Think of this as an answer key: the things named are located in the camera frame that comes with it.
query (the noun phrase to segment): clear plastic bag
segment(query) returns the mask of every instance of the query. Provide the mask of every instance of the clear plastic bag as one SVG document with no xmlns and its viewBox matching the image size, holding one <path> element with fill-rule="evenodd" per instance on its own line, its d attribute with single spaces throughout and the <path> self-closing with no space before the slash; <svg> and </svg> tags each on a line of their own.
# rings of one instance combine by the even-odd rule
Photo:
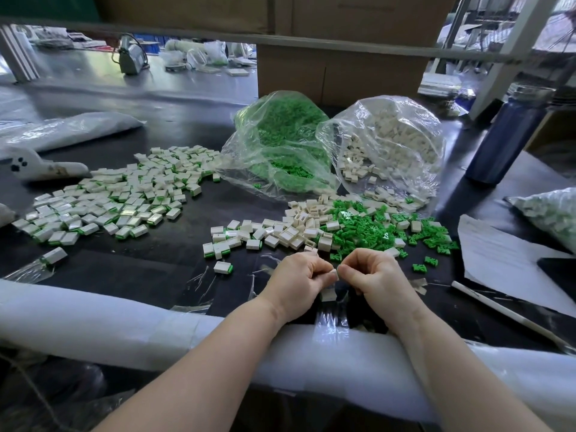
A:
<svg viewBox="0 0 576 432">
<path fill-rule="evenodd" d="M 576 188 L 557 189 L 529 197 L 507 197 L 529 221 L 576 254 Z"/>
<path fill-rule="evenodd" d="M 164 62 L 165 67 L 181 65 L 184 60 L 184 53 L 179 50 L 161 51 L 158 55 L 162 59 L 162 62 Z"/>
<path fill-rule="evenodd" d="M 6 147 L 35 152 L 59 149 L 142 126 L 141 121 L 119 112 L 86 112 L 68 118 L 6 127 L 0 130 L 0 159 L 11 158 Z"/>
<path fill-rule="evenodd" d="M 211 65 L 228 65 L 226 43 L 221 41 L 211 41 L 204 43 L 204 48 L 208 54 L 208 63 Z"/>
<path fill-rule="evenodd" d="M 330 193 L 340 185 L 331 172 L 334 138 L 319 140 L 328 117 L 306 96 L 277 91 L 241 109 L 236 131 L 222 147 L 222 178 L 278 200 L 294 193 Z"/>
<path fill-rule="evenodd" d="M 208 59 L 204 51 L 199 48 L 192 48 L 186 53 L 186 61 L 188 62 L 186 67 L 189 70 L 197 70 L 199 67 L 204 67 L 208 64 Z"/>
<path fill-rule="evenodd" d="M 322 144 L 339 144 L 336 173 L 351 194 L 382 187 L 422 199 L 436 195 L 446 142 L 440 121 L 414 100 L 381 95 L 356 101 L 320 124 L 316 137 Z M 342 171 L 355 164 L 375 168 L 352 183 Z"/>
</svg>

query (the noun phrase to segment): right hand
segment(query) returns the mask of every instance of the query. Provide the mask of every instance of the right hand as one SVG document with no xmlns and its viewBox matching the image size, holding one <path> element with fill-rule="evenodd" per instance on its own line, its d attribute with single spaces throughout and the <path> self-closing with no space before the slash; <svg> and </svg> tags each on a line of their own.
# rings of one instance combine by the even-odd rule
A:
<svg viewBox="0 0 576 432">
<path fill-rule="evenodd" d="M 364 293 L 366 302 L 398 336 L 412 326 L 407 323 L 428 311 L 396 259 L 384 252 L 357 248 L 344 258 L 338 275 Z"/>
</svg>

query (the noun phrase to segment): white paper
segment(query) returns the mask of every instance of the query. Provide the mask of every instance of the white paper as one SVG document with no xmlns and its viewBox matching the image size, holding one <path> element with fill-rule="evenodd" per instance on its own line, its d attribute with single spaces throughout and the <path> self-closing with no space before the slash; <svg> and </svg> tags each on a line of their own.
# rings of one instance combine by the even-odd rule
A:
<svg viewBox="0 0 576 432">
<path fill-rule="evenodd" d="M 493 290 L 576 317 L 573 300 L 536 265 L 572 255 L 534 244 L 462 215 L 458 224 L 465 277 Z"/>
</svg>

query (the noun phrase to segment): forearm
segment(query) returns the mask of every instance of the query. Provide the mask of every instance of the forearm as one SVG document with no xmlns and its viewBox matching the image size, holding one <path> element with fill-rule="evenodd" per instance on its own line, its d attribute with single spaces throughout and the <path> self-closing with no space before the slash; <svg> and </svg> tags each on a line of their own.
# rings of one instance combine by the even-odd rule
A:
<svg viewBox="0 0 576 432">
<path fill-rule="evenodd" d="M 96 430 L 227 431 L 256 366 L 281 325 L 264 300 L 238 307 Z"/>
<path fill-rule="evenodd" d="M 399 336 L 447 432 L 550 430 L 428 309 Z"/>
</svg>

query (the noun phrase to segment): water bottle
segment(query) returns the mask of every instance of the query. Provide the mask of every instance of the water bottle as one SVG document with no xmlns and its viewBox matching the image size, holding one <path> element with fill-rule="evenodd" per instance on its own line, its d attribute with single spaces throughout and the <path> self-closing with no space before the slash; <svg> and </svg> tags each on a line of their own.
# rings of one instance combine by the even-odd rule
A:
<svg viewBox="0 0 576 432">
<path fill-rule="evenodd" d="M 496 186 L 547 112 L 555 89 L 512 83 L 492 127 L 466 170 L 470 180 Z"/>
</svg>

